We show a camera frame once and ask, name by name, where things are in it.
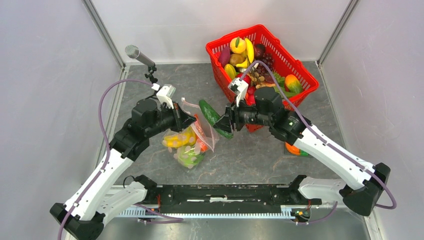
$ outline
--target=plastic basket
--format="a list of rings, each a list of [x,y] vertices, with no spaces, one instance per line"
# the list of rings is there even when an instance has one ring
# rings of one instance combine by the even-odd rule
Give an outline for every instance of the plastic basket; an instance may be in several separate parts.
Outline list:
[[[230,34],[227,34],[220,39],[211,41],[206,44],[206,51],[210,56],[210,62],[212,64],[213,75],[215,81],[218,83],[226,97],[230,102],[234,100],[235,94],[228,89],[228,84],[230,84],[231,79],[224,71],[224,68],[218,62],[218,58],[221,54],[221,51],[230,44],[230,41],[233,38],[241,37],[248,38],[255,44],[263,44],[266,47],[266,53],[272,53],[274,59],[274,71],[276,71],[281,76],[287,76],[293,74],[299,79],[303,87],[303,92],[290,97],[289,100],[297,107],[301,102],[313,91],[315,91],[320,84],[317,80],[306,70],[302,62],[296,60],[284,49],[280,44],[280,40],[268,31],[268,29],[263,25],[255,25],[249,28],[241,29]],[[286,101],[283,101],[284,106],[293,110]],[[260,129],[262,126],[246,124],[247,130],[249,132],[254,132]]]

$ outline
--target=cucumber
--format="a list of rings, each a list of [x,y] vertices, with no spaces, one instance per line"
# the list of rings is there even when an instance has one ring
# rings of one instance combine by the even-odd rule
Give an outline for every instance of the cucumber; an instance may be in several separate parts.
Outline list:
[[[221,116],[215,111],[209,103],[207,103],[205,100],[199,101],[199,107],[201,110],[201,113],[204,115],[204,118],[207,120],[207,122],[213,127],[216,122],[221,118]],[[232,139],[234,137],[234,134],[226,132],[221,129],[215,130],[221,135],[224,136],[227,139]]]

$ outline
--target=yellow banana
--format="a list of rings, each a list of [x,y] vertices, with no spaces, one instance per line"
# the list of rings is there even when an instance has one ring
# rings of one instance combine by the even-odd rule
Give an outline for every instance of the yellow banana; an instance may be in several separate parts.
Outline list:
[[[249,66],[248,58],[246,58],[246,60],[244,60],[244,62],[239,63],[239,64],[236,64],[235,66],[236,66],[237,68],[242,68],[242,69],[247,68],[247,67]]]
[[[179,148],[184,145],[193,145],[196,143],[196,134],[193,129],[188,127],[184,132],[165,136],[162,144],[170,148]]]
[[[255,58],[255,49],[253,48],[253,44],[247,37],[244,38],[244,41],[246,42],[247,58],[249,59],[250,63],[253,63]]]

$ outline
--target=green cucumber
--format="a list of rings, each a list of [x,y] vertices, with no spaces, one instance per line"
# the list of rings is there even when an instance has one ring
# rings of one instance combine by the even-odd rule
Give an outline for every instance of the green cucumber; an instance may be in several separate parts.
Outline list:
[[[182,146],[177,151],[177,159],[180,164],[182,164],[186,168],[193,168],[194,166],[198,165],[204,158],[204,154],[196,154],[196,151],[194,149],[191,149],[186,151],[187,146]]]
[[[207,120],[207,122],[213,127],[216,122],[221,118],[221,116],[215,111],[209,103],[207,103],[205,100],[199,101],[199,107],[201,110],[201,113],[204,115],[204,118]],[[222,136],[226,137],[227,139],[232,139],[234,137],[234,134],[226,132],[221,129],[215,130]]]

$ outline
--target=plastic bag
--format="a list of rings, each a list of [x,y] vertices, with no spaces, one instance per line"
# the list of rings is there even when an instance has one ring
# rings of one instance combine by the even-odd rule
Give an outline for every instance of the plastic bag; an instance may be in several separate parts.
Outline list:
[[[218,133],[214,130],[214,128],[209,124],[206,118],[203,116],[202,111],[199,105],[192,104],[186,101],[184,97],[181,98],[181,109],[194,116],[197,121],[191,124],[191,128],[200,139],[200,142],[204,143],[208,149],[215,149],[215,145],[220,139]]]
[[[206,151],[214,151],[219,136],[205,119],[198,105],[191,104],[184,98],[181,100],[181,109],[195,116],[197,121],[182,132],[168,130],[162,144],[168,147],[170,153],[174,152],[173,157],[181,165],[191,169],[203,160]]]

